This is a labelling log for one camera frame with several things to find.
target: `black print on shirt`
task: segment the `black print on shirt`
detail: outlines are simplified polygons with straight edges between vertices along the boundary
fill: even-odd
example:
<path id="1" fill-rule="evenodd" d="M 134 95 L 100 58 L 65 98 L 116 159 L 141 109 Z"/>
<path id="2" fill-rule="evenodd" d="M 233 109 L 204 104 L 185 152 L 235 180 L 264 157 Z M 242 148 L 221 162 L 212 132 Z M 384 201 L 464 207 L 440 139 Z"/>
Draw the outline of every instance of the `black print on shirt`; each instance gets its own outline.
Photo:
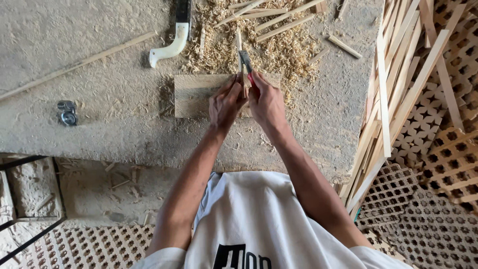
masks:
<path id="1" fill-rule="evenodd" d="M 272 269 L 271 259 L 246 253 L 246 244 L 217 247 L 213 269 Z"/>

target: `white saw handle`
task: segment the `white saw handle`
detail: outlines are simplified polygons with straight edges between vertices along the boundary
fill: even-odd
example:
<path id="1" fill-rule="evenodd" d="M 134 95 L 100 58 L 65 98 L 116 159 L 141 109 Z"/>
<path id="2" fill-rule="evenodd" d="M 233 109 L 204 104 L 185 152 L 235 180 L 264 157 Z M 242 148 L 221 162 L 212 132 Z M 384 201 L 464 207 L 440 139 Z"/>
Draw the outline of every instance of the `white saw handle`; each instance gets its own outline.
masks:
<path id="1" fill-rule="evenodd" d="M 178 55 L 186 46 L 189 23 L 176 22 L 176 37 L 171 45 L 164 48 L 154 48 L 150 51 L 150 65 L 156 68 L 156 62 L 159 59 L 167 59 Z"/>

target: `hand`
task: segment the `hand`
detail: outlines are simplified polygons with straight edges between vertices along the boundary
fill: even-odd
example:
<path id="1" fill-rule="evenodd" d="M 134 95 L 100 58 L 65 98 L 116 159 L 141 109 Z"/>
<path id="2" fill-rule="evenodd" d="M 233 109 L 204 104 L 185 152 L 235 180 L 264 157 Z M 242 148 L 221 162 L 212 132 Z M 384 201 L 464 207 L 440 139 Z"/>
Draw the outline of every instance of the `hand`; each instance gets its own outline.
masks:
<path id="1" fill-rule="evenodd" d="M 211 127 L 226 137 L 239 109 L 249 100 L 248 96 L 242 98 L 244 88 L 242 73 L 238 73 L 209 98 L 209 117 Z"/>
<path id="2" fill-rule="evenodd" d="M 249 88 L 249 106 L 254 120 L 259 123 L 270 141 L 278 143 L 285 134 L 292 133 L 285 118 L 284 96 L 268 82 L 264 75 L 252 71 L 257 90 Z"/>

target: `left hand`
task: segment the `left hand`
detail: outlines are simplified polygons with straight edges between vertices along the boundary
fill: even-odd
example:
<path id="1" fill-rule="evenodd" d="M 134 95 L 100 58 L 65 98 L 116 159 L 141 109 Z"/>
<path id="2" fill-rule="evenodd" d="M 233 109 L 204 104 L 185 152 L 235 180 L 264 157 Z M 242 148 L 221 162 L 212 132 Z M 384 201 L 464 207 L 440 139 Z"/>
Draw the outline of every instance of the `left hand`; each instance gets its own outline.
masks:
<path id="1" fill-rule="evenodd" d="M 242 78 L 242 73 L 234 75 L 217 90 L 215 95 L 209 98 L 211 127 L 220 131 L 224 136 L 229 132 L 240 108 L 249 100 L 247 92 L 246 98 L 242 98 L 241 95 L 244 88 Z"/>

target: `person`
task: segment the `person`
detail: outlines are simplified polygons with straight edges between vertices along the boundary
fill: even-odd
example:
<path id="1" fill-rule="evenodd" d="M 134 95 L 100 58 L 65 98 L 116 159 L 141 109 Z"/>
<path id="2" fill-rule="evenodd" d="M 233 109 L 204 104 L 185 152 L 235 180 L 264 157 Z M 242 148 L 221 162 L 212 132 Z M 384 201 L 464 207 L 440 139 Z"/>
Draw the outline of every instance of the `person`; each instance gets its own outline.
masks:
<path id="1" fill-rule="evenodd" d="M 246 98 L 239 73 L 209 99 L 210 127 L 158 212 L 147 257 L 134 268 L 411 268 L 375 250 L 357 229 L 295 140 L 281 91 L 256 70 L 252 77 L 257 89 Z M 289 175 L 211 173 L 247 101 Z"/>

